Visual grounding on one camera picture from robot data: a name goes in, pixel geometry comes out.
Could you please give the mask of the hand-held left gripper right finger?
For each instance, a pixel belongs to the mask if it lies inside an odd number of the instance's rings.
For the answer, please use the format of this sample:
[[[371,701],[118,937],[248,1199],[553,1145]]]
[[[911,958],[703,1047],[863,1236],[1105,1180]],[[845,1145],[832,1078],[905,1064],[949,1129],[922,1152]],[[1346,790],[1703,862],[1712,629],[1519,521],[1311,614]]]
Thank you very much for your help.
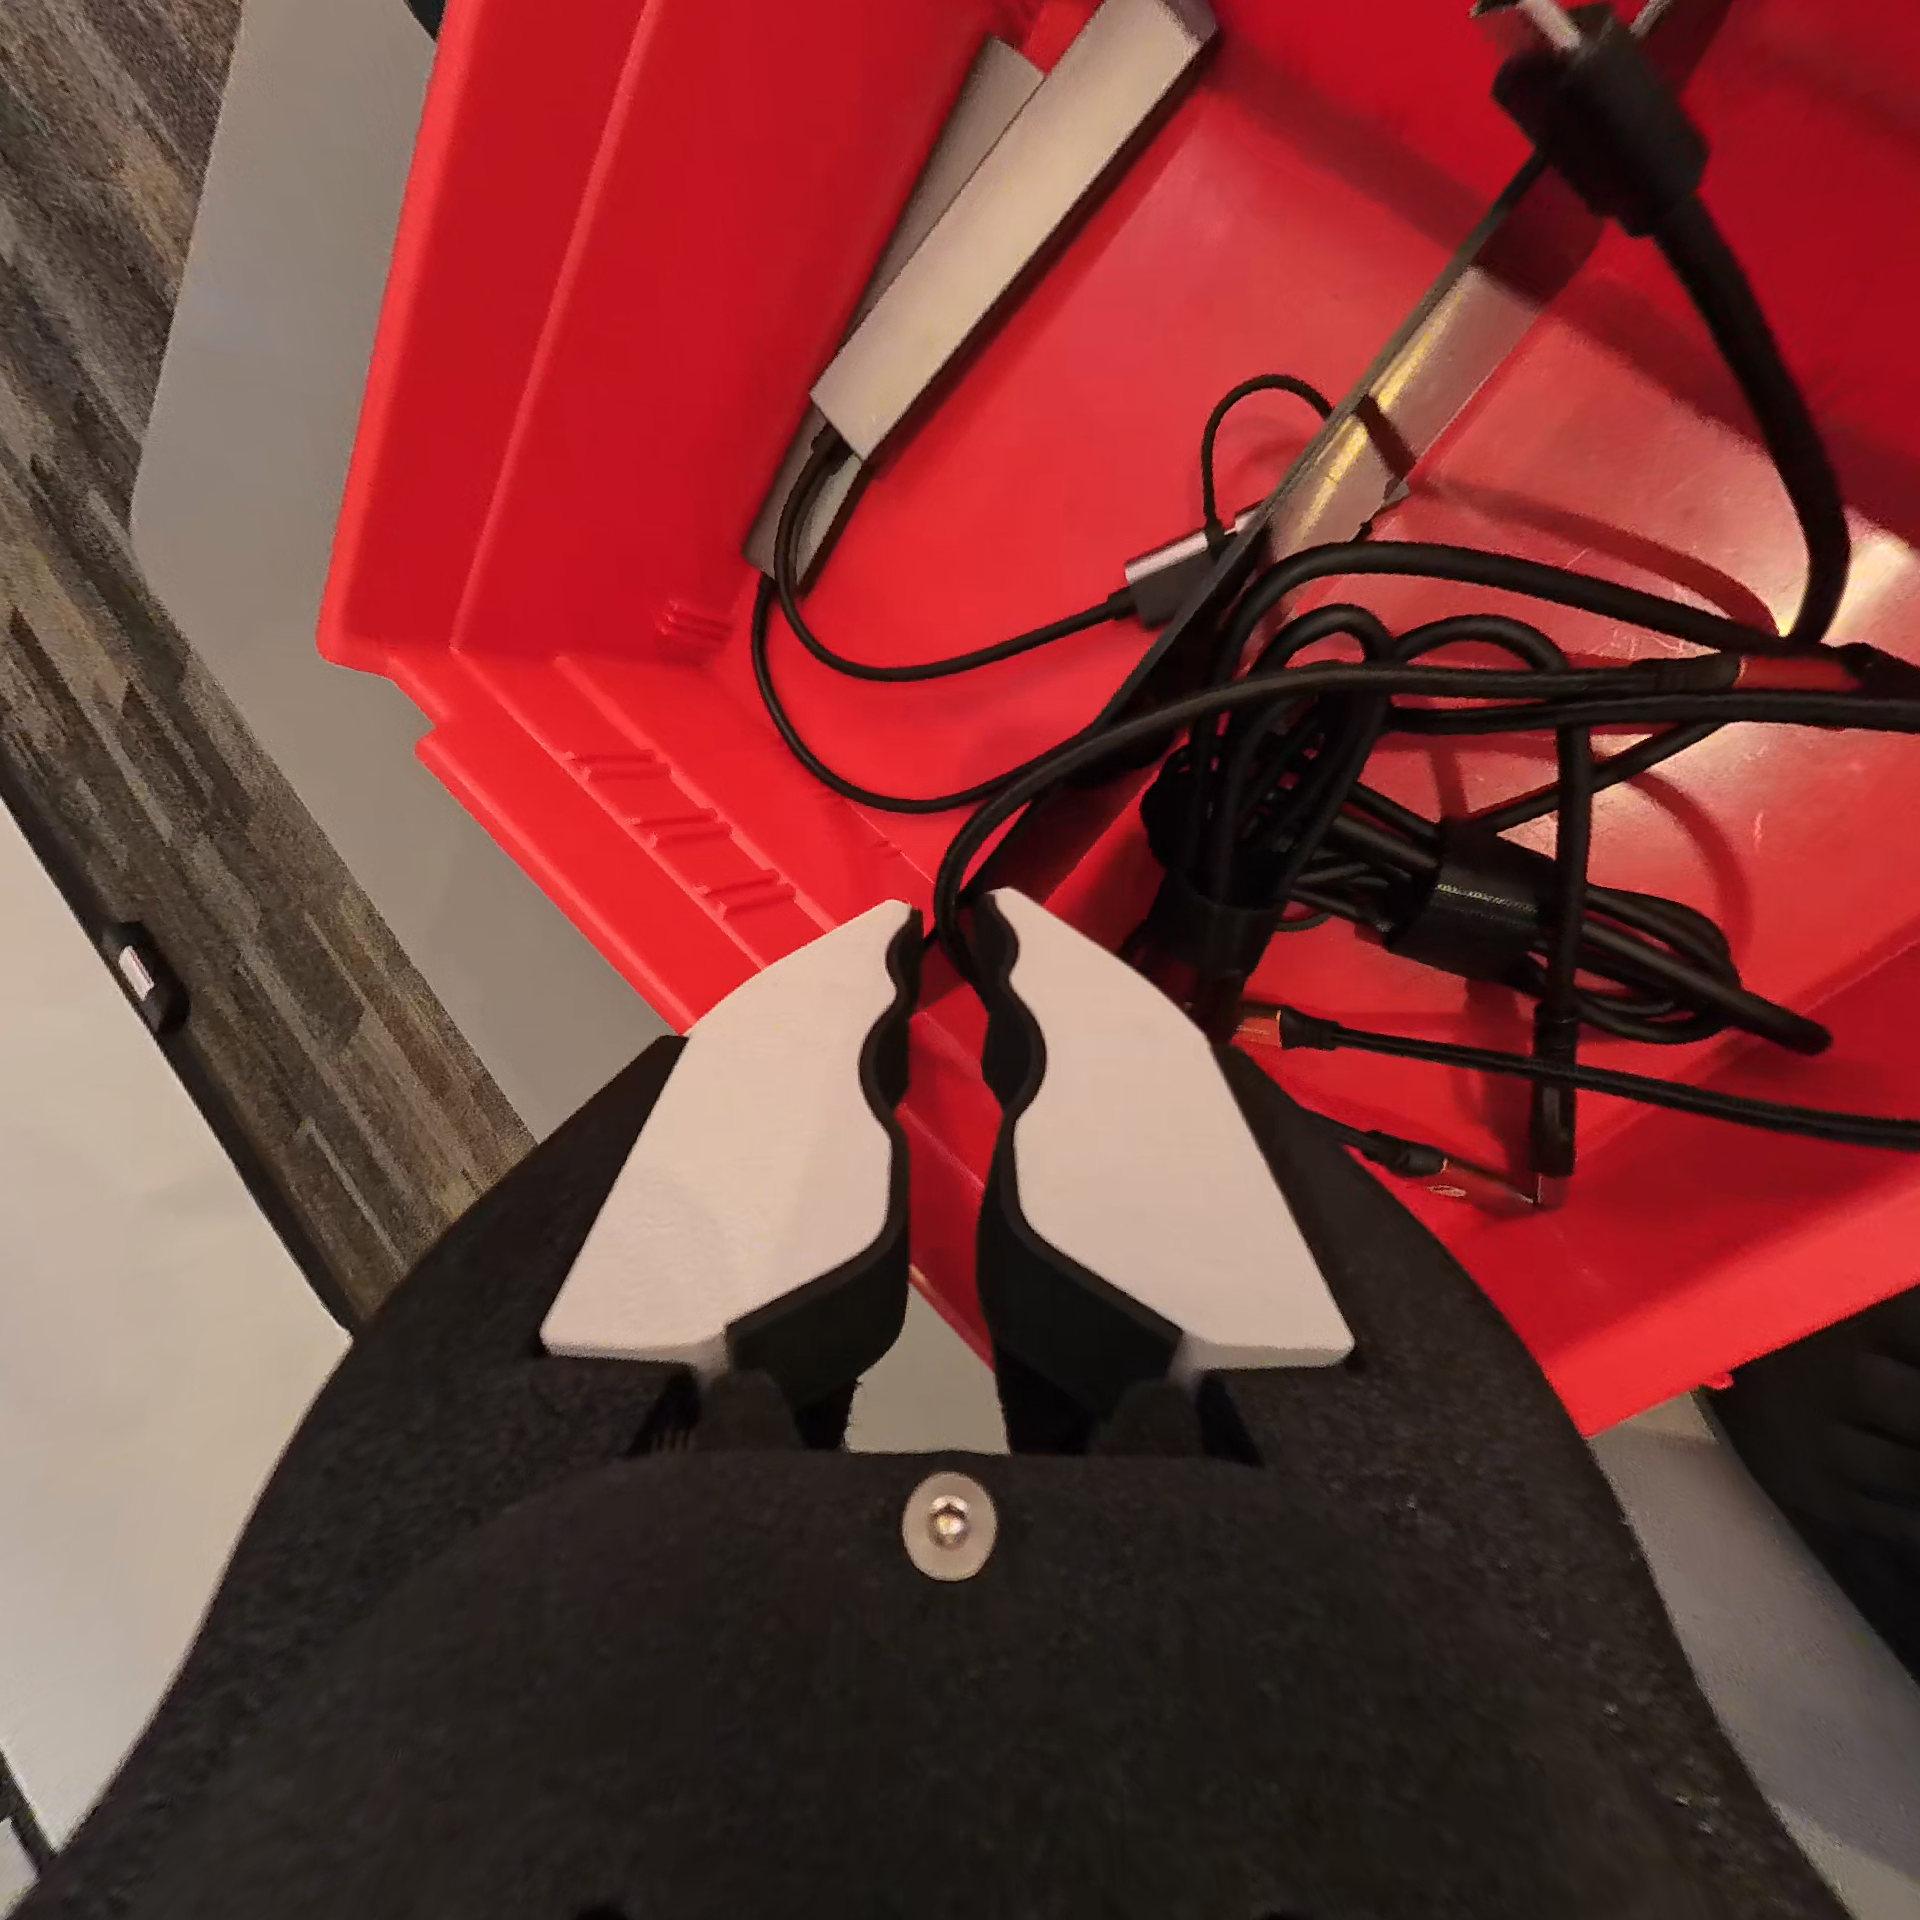
[[[1353,1330],[1203,1033],[1017,889],[971,932],[999,1102],[976,1220],[994,1349],[1069,1401],[1343,1362]]]

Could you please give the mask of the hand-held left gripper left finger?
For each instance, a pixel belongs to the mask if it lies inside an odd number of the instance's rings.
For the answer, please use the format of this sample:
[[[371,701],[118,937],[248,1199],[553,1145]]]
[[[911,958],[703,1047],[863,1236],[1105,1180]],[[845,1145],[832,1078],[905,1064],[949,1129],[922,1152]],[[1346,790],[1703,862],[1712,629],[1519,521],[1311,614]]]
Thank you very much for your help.
[[[682,1037],[541,1322],[545,1352],[853,1385],[905,1322],[920,912],[795,948]]]

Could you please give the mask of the red plastic bin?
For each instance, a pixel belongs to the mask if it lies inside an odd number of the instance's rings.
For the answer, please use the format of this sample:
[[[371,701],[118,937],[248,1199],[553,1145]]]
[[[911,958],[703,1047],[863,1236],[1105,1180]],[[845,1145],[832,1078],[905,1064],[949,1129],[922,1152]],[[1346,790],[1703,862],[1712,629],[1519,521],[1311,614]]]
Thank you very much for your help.
[[[674,1025],[871,904],[928,906],[962,810],[792,760],[750,665],[750,527],[987,36],[1054,66],[1096,5],[450,5],[320,649],[401,688],[419,758]],[[806,613],[952,655],[1087,608],[1201,518],[1210,401],[1343,400],[1519,169],[1469,5],[1210,5],[1183,95],[871,468]],[[1915,5],[1681,5],[1703,199],[1829,437],[1834,641],[1915,660]],[[1605,233],[1375,518],[1781,631],[1802,546],[1651,247]],[[774,623],[803,740],[934,796],[1081,729],[1109,625],[934,686],[837,679]],[[1598,882],[1723,925],[1824,1021],[1593,1037],[1601,1066],[1915,1114],[1915,740],[1729,727],[1599,796]],[[928,970],[902,1108],[917,1280],[969,1344],[999,1108]],[[1915,1287],[1915,1158],[1579,1098],[1555,1206],[1413,1193],[1575,1420],[1605,1429]]]

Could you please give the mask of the grey usb hub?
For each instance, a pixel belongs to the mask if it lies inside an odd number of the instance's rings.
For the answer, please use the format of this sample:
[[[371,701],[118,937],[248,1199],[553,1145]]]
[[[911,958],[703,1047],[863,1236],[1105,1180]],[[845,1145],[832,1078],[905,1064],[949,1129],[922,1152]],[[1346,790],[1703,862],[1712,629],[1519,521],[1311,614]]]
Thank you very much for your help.
[[[880,253],[869,285],[854,303],[853,322],[848,325],[849,330],[859,329],[875,302],[895,281],[905,260],[918,250],[1040,82],[1041,70],[1006,38],[987,36],[981,44],[944,128],[902,206],[886,248]],[[776,576],[776,525],[784,502],[797,485],[811,442],[822,426],[824,415],[815,405],[809,405],[743,546],[750,564],[767,580]]]
[[[1096,5],[809,391],[869,462],[1187,82],[1207,5]]]

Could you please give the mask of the black bin divider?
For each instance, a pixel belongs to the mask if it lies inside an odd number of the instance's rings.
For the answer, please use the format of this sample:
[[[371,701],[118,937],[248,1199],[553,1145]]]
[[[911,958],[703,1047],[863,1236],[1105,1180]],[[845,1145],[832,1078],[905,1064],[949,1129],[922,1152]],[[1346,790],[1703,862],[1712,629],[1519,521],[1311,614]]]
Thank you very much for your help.
[[[1576,193],[1537,158],[1527,160],[1272,494],[1241,517],[1099,719],[1133,718],[1192,688],[1208,634],[1262,566],[1350,542],[1403,500],[1424,457],[1568,288],[1598,238],[1599,223]]]

